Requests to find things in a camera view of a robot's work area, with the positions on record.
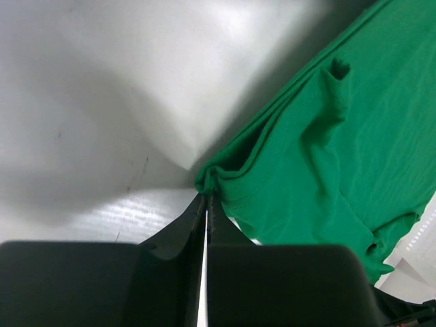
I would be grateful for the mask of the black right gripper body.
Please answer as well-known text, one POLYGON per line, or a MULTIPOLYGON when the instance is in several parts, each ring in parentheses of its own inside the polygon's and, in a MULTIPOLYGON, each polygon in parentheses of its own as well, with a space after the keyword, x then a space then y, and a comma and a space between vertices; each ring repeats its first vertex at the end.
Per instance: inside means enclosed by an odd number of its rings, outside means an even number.
POLYGON ((391 296, 376 287, 373 288, 373 294, 383 326, 435 326, 435 299, 416 304, 391 296))

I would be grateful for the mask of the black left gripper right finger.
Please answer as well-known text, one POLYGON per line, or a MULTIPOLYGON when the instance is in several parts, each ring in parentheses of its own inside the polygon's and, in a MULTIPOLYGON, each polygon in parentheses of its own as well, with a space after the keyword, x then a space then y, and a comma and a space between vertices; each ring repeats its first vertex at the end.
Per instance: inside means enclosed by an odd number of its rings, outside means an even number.
POLYGON ((380 326, 359 259, 341 245, 256 245, 208 203, 210 326, 380 326))

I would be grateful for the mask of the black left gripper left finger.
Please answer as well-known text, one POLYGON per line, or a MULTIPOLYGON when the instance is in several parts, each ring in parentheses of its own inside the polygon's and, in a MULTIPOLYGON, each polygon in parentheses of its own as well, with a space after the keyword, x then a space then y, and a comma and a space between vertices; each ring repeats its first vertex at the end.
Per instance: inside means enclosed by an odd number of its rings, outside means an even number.
POLYGON ((1 245, 2 326, 195 326, 206 200, 140 244, 1 245))

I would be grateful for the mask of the green garment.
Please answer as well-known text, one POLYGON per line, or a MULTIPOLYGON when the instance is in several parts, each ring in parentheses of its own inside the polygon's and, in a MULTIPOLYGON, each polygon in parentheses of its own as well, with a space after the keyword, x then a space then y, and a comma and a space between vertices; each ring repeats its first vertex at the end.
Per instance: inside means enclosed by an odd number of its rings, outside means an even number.
POLYGON ((263 245, 340 244, 375 283, 435 193, 435 2, 378 1, 200 169, 263 245))

